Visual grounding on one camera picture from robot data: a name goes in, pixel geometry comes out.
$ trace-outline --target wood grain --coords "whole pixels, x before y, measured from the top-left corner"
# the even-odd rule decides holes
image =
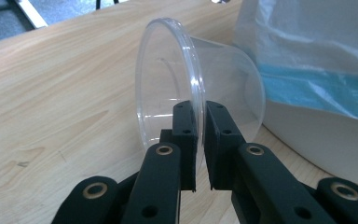
[[[105,175],[121,181],[144,157],[135,114],[134,71],[146,25],[182,22],[193,36],[229,44],[241,1],[140,1],[0,41],[0,223],[49,223],[72,188]],[[300,181],[329,176],[262,128]],[[227,191],[182,194],[181,223],[238,223]]]

